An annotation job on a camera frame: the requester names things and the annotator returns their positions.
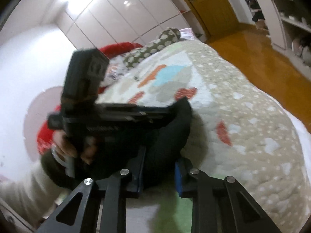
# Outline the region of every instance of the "wooden floor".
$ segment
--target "wooden floor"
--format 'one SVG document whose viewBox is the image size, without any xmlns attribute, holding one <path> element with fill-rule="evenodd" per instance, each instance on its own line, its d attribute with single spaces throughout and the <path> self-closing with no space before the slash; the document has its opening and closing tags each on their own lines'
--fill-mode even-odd
<svg viewBox="0 0 311 233">
<path fill-rule="evenodd" d="M 311 132 L 311 82 L 270 44 L 265 34 L 255 29 L 239 31 L 208 43 L 220 56 L 239 68 L 251 83 L 278 100 Z"/>
</svg>

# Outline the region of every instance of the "white wall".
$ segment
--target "white wall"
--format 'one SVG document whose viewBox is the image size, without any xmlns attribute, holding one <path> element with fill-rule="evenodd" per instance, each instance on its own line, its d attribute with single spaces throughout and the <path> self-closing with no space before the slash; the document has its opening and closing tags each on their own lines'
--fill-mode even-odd
<svg viewBox="0 0 311 233">
<path fill-rule="evenodd" d="M 23 138 L 27 109 L 42 91 L 63 85 L 74 50 L 54 25 L 35 27 L 0 46 L 0 175 L 17 180 L 29 170 Z"/>
<path fill-rule="evenodd" d="M 252 14 L 245 0 L 228 0 L 233 8 L 235 15 L 240 23 L 254 24 Z"/>
<path fill-rule="evenodd" d="M 60 0 L 21 0 L 0 31 L 0 46 L 21 32 L 54 22 L 63 5 Z"/>
</svg>

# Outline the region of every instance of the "metal screw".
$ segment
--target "metal screw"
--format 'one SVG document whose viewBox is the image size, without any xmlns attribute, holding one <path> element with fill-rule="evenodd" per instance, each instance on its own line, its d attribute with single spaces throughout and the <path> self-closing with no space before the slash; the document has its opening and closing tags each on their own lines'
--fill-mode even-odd
<svg viewBox="0 0 311 233">
<path fill-rule="evenodd" d="M 93 183 L 93 180 L 92 180 L 91 178 L 87 178 L 87 179 L 85 179 L 85 180 L 83 181 L 83 183 L 84 183 L 85 185 L 91 185 L 91 184 Z"/>
<path fill-rule="evenodd" d="M 128 169 L 122 169 L 121 171 L 120 171 L 120 174 L 121 175 L 128 175 L 130 173 L 130 171 L 128 170 Z"/>
<path fill-rule="evenodd" d="M 190 169 L 190 173 L 191 173 L 191 174 L 199 174 L 199 172 L 200 172 L 200 170 L 197 169 L 197 168 L 192 168 L 192 169 Z"/>
<path fill-rule="evenodd" d="M 234 183 L 234 182 L 235 182 L 235 178 L 232 177 L 232 176 L 228 176 L 228 177 L 226 178 L 226 181 L 229 182 L 229 183 Z"/>
</svg>

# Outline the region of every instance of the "wooden door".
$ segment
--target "wooden door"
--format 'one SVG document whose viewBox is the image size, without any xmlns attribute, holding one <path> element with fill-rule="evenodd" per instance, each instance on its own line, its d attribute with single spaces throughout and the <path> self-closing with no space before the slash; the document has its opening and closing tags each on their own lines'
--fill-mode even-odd
<svg viewBox="0 0 311 233">
<path fill-rule="evenodd" d="M 211 36 L 221 35 L 238 28 L 238 20 L 228 0 L 189 1 Z"/>
</svg>

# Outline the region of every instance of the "bedspread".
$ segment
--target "bedspread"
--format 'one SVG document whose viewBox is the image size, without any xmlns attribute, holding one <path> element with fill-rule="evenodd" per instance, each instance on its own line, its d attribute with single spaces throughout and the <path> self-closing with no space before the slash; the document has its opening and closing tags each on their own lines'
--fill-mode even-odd
<svg viewBox="0 0 311 233">
<path fill-rule="evenodd" d="M 296 130 L 282 108 L 208 45 L 166 47 L 98 101 L 167 106 L 183 96 L 194 118 L 182 155 L 212 177 L 234 176 L 283 233 L 298 232 L 310 216 L 311 189 Z M 128 202 L 128 232 L 189 232 L 191 209 L 165 183 Z"/>
</svg>

